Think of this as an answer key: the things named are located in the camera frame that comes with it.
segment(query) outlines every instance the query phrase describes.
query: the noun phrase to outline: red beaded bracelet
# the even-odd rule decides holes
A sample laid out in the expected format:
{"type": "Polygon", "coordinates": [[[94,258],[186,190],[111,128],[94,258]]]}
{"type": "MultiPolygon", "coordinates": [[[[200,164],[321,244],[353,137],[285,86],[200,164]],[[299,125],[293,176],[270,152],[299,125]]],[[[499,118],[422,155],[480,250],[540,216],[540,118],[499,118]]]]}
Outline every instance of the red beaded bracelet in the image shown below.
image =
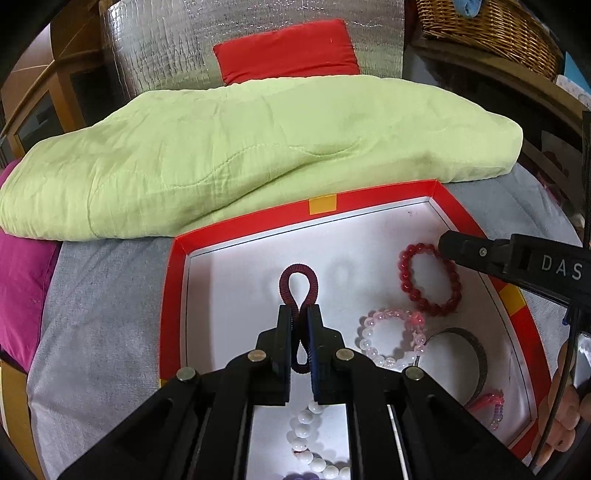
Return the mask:
{"type": "Polygon", "coordinates": [[[413,277],[410,273],[410,261],[412,257],[422,253],[434,255],[435,258],[441,258],[439,250],[437,250],[435,245],[432,244],[409,245],[406,247],[406,250],[400,252],[398,269],[400,270],[400,280],[402,280],[402,291],[408,293],[409,298],[418,304],[419,310],[427,312],[432,316],[445,316],[448,313],[455,312],[457,305],[462,299],[462,284],[460,283],[460,277],[456,272],[456,264],[450,260],[441,258],[452,286],[452,296],[443,305],[431,303],[423,297],[419,289],[415,288],[413,277]]]}

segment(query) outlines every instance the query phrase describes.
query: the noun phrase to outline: metal screw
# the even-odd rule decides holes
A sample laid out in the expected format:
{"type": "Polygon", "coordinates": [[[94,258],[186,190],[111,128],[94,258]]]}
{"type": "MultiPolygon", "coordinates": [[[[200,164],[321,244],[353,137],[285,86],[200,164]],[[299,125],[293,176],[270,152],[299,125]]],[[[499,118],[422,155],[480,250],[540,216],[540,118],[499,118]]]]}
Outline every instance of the metal screw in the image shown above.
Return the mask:
{"type": "Polygon", "coordinates": [[[177,378],[181,382],[188,382],[189,380],[192,380],[193,378],[195,378],[195,375],[197,375],[197,372],[195,371],[194,368],[191,368],[191,367],[182,367],[182,368],[178,369],[178,372],[177,372],[177,378]]]}
{"type": "Polygon", "coordinates": [[[411,380],[421,380],[425,376],[425,372],[419,367],[408,367],[404,374],[411,380]]]}
{"type": "Polygon", "coordinates": [[[355,354],[353,353],[353,350],[349,350],[348,348],[341,348],[336,351],[336,358],[346,362],[353,359],[354,356],[355,354]]]}
{"type": "Polygon", "coordinates": [[[252,350],[248,352],[248,359],[251,362],[262,362],[267,358],[267,354],[263,350],[252,350]]]}

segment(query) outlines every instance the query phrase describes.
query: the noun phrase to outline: wooden cabinet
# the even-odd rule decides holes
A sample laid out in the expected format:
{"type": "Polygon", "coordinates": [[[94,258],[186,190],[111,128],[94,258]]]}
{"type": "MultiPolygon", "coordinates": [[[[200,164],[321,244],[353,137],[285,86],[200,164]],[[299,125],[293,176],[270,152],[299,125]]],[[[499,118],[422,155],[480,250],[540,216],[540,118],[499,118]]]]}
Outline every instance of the wooden cabinet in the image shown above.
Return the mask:
{"type": "Polygon", "coordinates": [[[21,56],[0,95],[3,157],[8,148],[22,157],[39,140],[88,127],[114,111],[98,0],[66,5],[21,56]]]}

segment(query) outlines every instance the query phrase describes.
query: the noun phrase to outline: blue cloth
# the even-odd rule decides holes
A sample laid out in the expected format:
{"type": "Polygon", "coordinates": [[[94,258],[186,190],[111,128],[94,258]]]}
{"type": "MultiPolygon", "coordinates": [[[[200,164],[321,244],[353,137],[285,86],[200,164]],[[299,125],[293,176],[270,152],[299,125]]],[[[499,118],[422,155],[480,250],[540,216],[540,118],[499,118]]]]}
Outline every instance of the blue cloth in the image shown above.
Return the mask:
{"type": "Polygon", "coordinates": [[[579,85],[585,92],[591,94],[591,88],[587,80],[583,77],[583,74],[576,66],[569,52],[566,53],[566,58],[564,59],[564,76],[579,85]]]}
{"type": "Polygon", "coordinates": [[[460,15],[472,18],[480,11],[482,0],[453,0],[453,6],[460,15]]]}

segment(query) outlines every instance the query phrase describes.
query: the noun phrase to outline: magenta cloth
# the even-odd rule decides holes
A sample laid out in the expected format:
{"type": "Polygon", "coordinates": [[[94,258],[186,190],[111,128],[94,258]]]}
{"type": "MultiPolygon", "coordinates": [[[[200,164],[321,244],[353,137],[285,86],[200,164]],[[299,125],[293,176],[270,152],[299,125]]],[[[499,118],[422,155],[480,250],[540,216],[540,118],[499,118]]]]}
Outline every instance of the magenta cloth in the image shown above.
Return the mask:
{"type": "MultiPolygon", "coordinates": [[[[20,160],[0,174],[0,188],[20,160]]],[[[29,371],[61,242],[8,235],[0,229],[0,345],[29,371]]]]}

